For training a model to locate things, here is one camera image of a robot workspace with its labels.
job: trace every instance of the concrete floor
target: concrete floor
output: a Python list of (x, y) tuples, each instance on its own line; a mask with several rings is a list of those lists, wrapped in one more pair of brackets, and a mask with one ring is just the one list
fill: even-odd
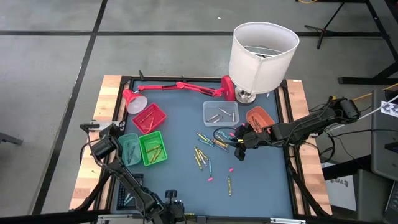
[[(372, 0), (398, 49), (398, 25), (384, 1)], [(101, 0), (0, 0), (0, 30), (93, 30)], [(101, 31), (231, 31), (249, 21), (274, 22), (296, 32), (305, 24), (323, 27), (337, 3), (294, 0), (109, 0)], [(335, 31), (374, 32), (364, 4), (346, 4), (330, 25)], [(0, 36), (0, 131), (25, 139), (0, 144), (0, 216), (23, 215), (31, 206), (65, 111), (89, 37)], [(231, 37), (97, 37), (43, 212), (69, 206), (86, 137), (78, 125), (91, 120), (103, 75), (184, 75), (228, 73)], [(310, 107), (329, 95), (354, 98), (381, 86), (339, 85), (339, 76), (371, 77), (393, 62), (379, 38), (300, 38), (286, 78), (302, 79)], [(358, 108), (370, 100), (358, 102)], [(369, 120), (341, 132), (370, 128)], [(369, 133), (343, 136), (354, 157), (370, 153)], [(320, 149), (330, 146), (324, 136)], [(337, 144), (334, 160), (350, 157)]]

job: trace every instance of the red plastic bin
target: red plastic bin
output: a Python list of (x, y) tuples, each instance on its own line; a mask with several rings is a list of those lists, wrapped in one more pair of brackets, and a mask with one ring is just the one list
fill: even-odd
[(166, 120), (166, 117), (162, 109), (156, 103), (152, 103), (133, 118), (132, 122), (143, 134), (148, 134), (159, 127)]

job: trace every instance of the lamp base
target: lamp base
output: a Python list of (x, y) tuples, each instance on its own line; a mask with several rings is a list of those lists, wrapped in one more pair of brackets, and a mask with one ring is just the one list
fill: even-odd
[(248, 93), (240, 89), (239, 87), (236, 87), (235, 98), (239, 103), (248, 105), (254, 102), (254, 100), (256, 99), (256, 94)]

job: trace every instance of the blue table surface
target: blue table surface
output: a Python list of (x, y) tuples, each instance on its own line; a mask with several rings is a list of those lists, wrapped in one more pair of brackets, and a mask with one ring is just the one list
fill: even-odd
[[(138, 85), (172, 85), (173, 82), (134, 82), (134, 90)], [(209, 88), (219, 88), (219, 83), (193, 83)], [(222, 101), (194, 91), (144, 91), (148, 105), (156, 103), (167, 115), (157, 131), (162, 133), (167, 151), (166, 161), (145, 167), (143, 163), (128, 167), (131, 173), (144, 174), (144, 186), (164, 198), (168, 189), (178, 190), (177, 200), (182, 200), (185, 213), (205, 216), (224, 217), (279, 217), (292, 218), (292, 202), (287, 183), (284, 155), (275, 147), (248, 149), (244, 161), (234, 156), (234, 148), (229, 153), (217, 147), (210, 147), (199, 142), (196, 132), (205, 133), (212, 138), (217, 127), (206, 127), (203, 123), (203, 102)], [(278, 122), (274, 92), (266, 98), (258, 95), (249, 106), (239, 105), (240, 122), (246, 122), (246, 113), (255, 106), (264, 108), (271, 118)], [(126, 134), (142, 133), (131, 122), (135, 115), (127, 118)], [(203, 171), (193, 157), (194, 146), (199, 147), (211, 158), (213, 166), (212, 182), (208, 182), (207, 167)], [(232, 196), (228, 195), (227, 176), (232, 182)]]

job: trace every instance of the white lamp shade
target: white lamp shade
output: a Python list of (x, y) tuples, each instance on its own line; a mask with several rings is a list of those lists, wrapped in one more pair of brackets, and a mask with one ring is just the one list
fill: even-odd
[[(249, 22), (239, 25), (234, 30), (229, 61), (233, 83), (248, 93), (267, 93), (276, 89), (284, 79), (299, 43), (295, 32), (276, 24)], [(255, 54), (248, 50), (258, 46), (274, 54)]]

